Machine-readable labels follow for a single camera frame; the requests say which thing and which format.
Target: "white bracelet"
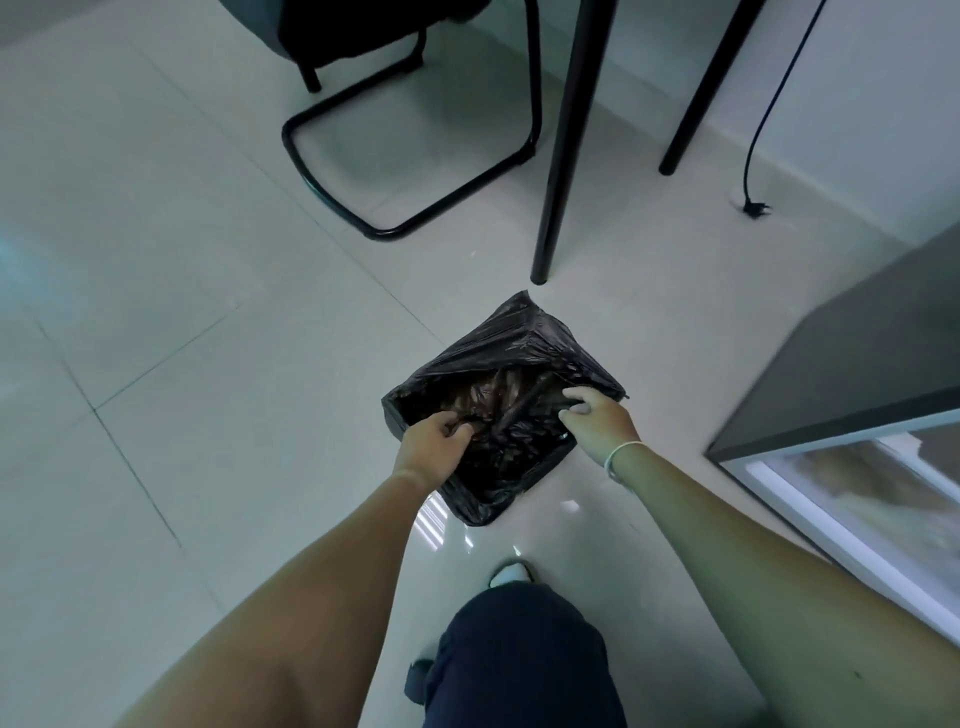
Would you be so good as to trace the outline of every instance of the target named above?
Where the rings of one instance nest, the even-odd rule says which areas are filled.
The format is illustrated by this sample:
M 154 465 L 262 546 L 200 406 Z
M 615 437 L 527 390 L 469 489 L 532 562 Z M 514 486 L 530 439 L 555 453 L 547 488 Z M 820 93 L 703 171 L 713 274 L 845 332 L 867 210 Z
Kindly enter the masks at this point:
M 613 468 L 612 468 L 613 456 L 616 455 L 618 452 L 620 452 L 622 449 L 626 448 L 628 445 L 643 445 L 645 448 L 648 447 L 646 443 L 640 442 L 639 440 L 631 440 L 629 443 L 624 443 L 623 445 L 616 446 L 613 449 L 613 452 L 607 455 L 607 459 L 604 460 L 604 463 L 603 463 L 603 469 L 607 472 L 607 476 L 614 483 L 619 483 L 620 478 L 618 478 L 616 476 L 616 473 L 613 472 Z

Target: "black cable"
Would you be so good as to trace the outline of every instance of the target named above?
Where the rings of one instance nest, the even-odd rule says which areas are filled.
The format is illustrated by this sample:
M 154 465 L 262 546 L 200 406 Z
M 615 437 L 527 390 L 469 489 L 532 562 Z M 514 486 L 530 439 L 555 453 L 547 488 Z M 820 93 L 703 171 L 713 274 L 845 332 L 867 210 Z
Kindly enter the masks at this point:
M 806 26 L 806 33 L 804 33 L 804 37 L 800 41 L 800 45 L 797 46 L 797 52 L 793 54 L 793 58 L 790 60 L 790 65 L 787 66 L 786 73 L 783 74 L 783 78 L 780 80 L 780 85 L 777 86 L 777 92 L 770 100 L 770 106 L 768 106 L 767 110 L 763 112 L 763 118 L 760 119 L 760 125 L 756 128 L 756 133 L 754 134 L 754 140 L 750 142 L 750 149 L 747 151 L 747 163 L 743 165 L 743 211 L 755 220 L 765 215 L 767 210 L 770 209 L 770 206 L 766 203 L 755 203 L 750 199 L 750 190 L 747 189 L 747 175 L 750 173 L 750 160 L 754 156 L 754 147 L 756 146 L 756 141 L 760 138 L 760 132 L 763 131 L 763 125 L 767 123 L 767 117 L 770 116 L 770 112 L 774 110 L 777 99 L 780 98 L 780 92 L 783 91 L 783 87 L 786 86 L 786 80 L 790 78 L 790 73 L 793 71 L 793 67 L 796 65 L 797 59 L 800 57 L 800 54 L 806 45 L 806 40 L 810 37 L 810 33 L 813 31 L 813 26 L 817 24 L 817 19 L 820 17 L 820 12 L 823 10 L 824 5 L 826 4 L 827 0 L 820 0 L 820 5 L 817 6 L 817 12 L 813 14 L 810 24 Z

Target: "hand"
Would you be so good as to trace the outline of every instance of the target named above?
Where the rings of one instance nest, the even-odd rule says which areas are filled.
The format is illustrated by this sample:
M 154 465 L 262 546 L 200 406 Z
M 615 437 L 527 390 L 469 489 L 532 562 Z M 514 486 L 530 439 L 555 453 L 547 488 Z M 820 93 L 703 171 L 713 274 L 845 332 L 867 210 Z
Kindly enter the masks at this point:
M 640 439 L 630 413 L 606 395 L 590 387 L 569 387 L 564 397 L 583 402 L 561 410 L 560 421 L 597 465 L 624 443 Z
M 466 423 L 448 435 L 456 420 L 456 412 L 438 412 L 407 429 L 396 454 L 394 475 L 416 480 L 424 495 L 437 490 L 460 465 L 473 437 L 473 428 Z

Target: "table leg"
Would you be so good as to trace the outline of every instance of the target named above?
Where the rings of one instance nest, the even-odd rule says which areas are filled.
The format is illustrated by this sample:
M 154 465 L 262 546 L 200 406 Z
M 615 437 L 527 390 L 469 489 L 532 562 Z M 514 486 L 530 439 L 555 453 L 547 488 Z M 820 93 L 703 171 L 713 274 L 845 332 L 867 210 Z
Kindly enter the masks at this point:
M 560 106 L 557 140 L 553 143 L 550 177 L 547 179 L 546 199 L 540 216 L 537 251 L 530 272 L 530 280 L 536 285 L 546 283 L 550 272 L 550 262 L 564 220 L 566 199 L 570 194 L 577 155 L 587 128 L 593 92 L 600 76 L 615 11 L 616 0 L 580 0 L 570 66 L 566 71 L 564 99 Z
M 747 39 L 756 17 L 760 15 L 760 11 L 763 9 L 764 2 L 765 0 L 740 0 L 740 4 L 733 13 L 733 18 L 731 18 L 730 25 L 727 26 L 727 31 L 720 40 L 720 45 L 717 46 L 710 65 L 707 66 L 704 78 L 700 81 L 697 92 L 693 94 L 690 105 L 686 108 L 684 119 L 677 127 L 677 133 L 674 134 L 673 141 L 670 142 L 666 154 L 663 155 L 663 161 L 660 163 L 660 173 L 662 175 L 672 175 L 677 171 L 677 165 L 680 163 L 690 139 L 693 138 L 697 127 L 703 121 L 707 109 L 710 108 L 710 102 L 713 101 L 713 96 L 716 95 L 717 89 L 727 76 L 727 71 L 733 65 L 736 54 L 740 51 L 740 46 Z

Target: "trash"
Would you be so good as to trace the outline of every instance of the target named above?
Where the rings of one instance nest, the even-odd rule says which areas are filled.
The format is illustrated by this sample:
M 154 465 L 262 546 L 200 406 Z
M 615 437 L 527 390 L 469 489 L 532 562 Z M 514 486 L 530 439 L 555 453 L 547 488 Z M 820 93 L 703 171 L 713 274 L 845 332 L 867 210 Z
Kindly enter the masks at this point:
M 557 417 L 576 403 L 562 393 L 569 386 L 626 396 L 570 330 L 521 291 L 382 403 L 397 439 L 441 410 L 473 426 L 464 458 L 440 493 L 461 521 L 486 525 L 576 446 Z

